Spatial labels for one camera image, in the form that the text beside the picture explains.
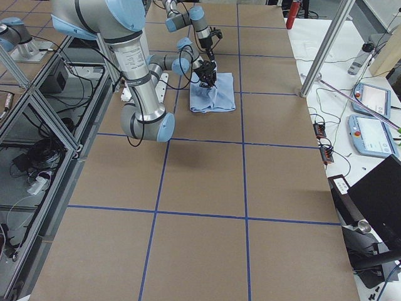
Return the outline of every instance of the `white power adapter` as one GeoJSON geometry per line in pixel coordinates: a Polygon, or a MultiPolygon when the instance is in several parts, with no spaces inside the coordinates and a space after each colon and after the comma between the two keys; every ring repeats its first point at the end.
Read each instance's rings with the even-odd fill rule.
{"type": "Polygon", "coordinates": [[[28,188],[27,192],[32,196],[37,195],[48,181],[49,180],[44,177],[37,176],[35,182],[31,184],[31,187],[28,188]]]}

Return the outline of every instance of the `white table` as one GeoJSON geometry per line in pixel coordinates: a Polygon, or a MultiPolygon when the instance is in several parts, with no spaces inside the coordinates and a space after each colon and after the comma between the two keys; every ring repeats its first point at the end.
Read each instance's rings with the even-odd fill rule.
{"type": "MultiPolygon", "coordinates": [[[[291,30],[288,30],[291,46],[293,47],[294,51],[294,56],[297,59],[299,74],[303,73],[304,75],[306,75],[308,73],[312,65],[311,60],[313,60],[313,58],[317,54],[317,51],[320,47],[321,42],[323,41],[330,22],[331,21],[329,20],[296,19],[293,28],[291,30]]],[[[363,43],[364,41],[362,40],[353,23],[351,21],[346,21],[326,59],[326,62],[345,61],[357,56],[363,43]]],[[[322,79],[330,83],[337,89],[353,88],[355,83],[359,79],[363,68],[361,68],[361,71],[358,75],[349,75],[347,73],[347,70],[350,67],[352,61],[353,60],[338,63],[325,63],[323,65],[323,68],[321,69],[322,79]]],[[[367,69],[364,77],[370,76],[371,74],[367,69]]],[[[362,80],[362,82],[370,83],[372,85],[391,90],[392,105],[396,107],[401,107],[401,103],[399,102],[396,94],[392,90],[390,84],[385,77],[365,78],[362,80]]],[[[316,96],[316,89],[318,88],[327,89],[327,87],[324,86],[322,83],[316,83],[313,85],[313,88],[307,97],[308,106],[311,107],[310,113],[315,113],[315,110],[313,109],[315,108],[317,109],[318,114],[322,115],[325,118],[326,122],[337,122],[337,118],[327,115],[320,110],[318,98],[316,96]]],[[[347,124],[348,116],[355,114],[355,112],[352,110],[351,103],[348,103],[346,105],[346,98],[335,92],[319,90],[318,93],[321,100],[321,107],[325,112],[340,116],[345,107],[340,126],[338,127],[337,135],[335,135],[337,126],[336,124],[332,123],[326,125],[326,134],[333,143],[336,140],[334,150],[342,154],[343,156],[347,156],[347,159],[350,161],[351,171],[346,179],[348,183],[352,186],[364,175],[370,172],[375,166],[382,162],[383,159],[361,156],[354,148],[351,137],[349,135],[347,124]]],[[[390,119],[397,125],[400,125],[401,111],[391,110],[390,119]]],[[[391,132],[393,137],[399,136],[399,134],[395,130],[391,130],[391,132]]],[[[346,174],[348,172],[348,163],[337,154],[334,154],[333,158],[335,162],[328,165],[326,175],[330,177],[337,174],[346,174]]],[[[361,300],[367,300],[371,293],[375,293],[374,288],[371,290],[367,289],[362,281],[359,279],[359,277],[356,276],[355,281],[357,283],[358,292],[360,294],[361,300]]],[[[386,300],[401,300],[401,282],[393,282],[387,285],[385,293],[382,295],[381,298],[381,301],[386,300]]]]}

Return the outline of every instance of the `black monitor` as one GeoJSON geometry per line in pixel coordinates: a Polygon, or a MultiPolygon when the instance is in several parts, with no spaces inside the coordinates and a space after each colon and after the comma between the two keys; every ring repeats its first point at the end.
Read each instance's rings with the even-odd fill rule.
{"type": "Polygon", "coordinates": [[[387,247],[401,249],[401,161],[388,156],[348,194],[387,247]]]}

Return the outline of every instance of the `folded towel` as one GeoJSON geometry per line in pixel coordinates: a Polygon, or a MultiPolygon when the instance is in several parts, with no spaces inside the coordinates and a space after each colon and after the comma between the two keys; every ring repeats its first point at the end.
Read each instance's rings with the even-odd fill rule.
{"type": "MultiPolygon", "coordinates": [[[[193,73],[192,81],[199,77],[193,73]]],[[[236,109],[232,73],[218,73],[216,86],[202,88],[199,83],[190,84],[189,106],[193,112],[229,112],[236,109]]]]}

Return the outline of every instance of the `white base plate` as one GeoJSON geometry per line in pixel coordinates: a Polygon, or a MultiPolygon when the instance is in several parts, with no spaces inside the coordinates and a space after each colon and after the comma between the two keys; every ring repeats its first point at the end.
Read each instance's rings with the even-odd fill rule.
{"type": "MultiPolygon", "coordinates": [[[[51,46],[53,45],[52,42],[47,42],[47,41],[45,41],[45,42],[35,41],[35,44],[39,49],[48,49],[48,48],[51,48],[51,46]]],[[[31,58],[25,58],[19,54],[18,49],[15,49],[11,53],[11,57],[17,63],[36,63],[37,64],[37,63],[40,63],[40,61],[43,59],[45,54],[47,54],[47,51],[39,51],[39,53],[37,55],[34,55],[31,58]]]]}
{"type": "MultiPolygon", "coordinates": [[[[167,84],[169,82],[169,74],[168,73],[163,73],[162,76],[160,77],[161,80],[165,81],[162,82],[159,80],[159,82],[156,85],[156,95],[160,103],[164,103],[164,97],[165,97],[165,92],[167,89],[167,84]]],[[[131,92],[128,89],[127,86],[125,86],[123,93],[121,94],[121,101],[123,102],[129,102],[131,99],[131,92]]]]}

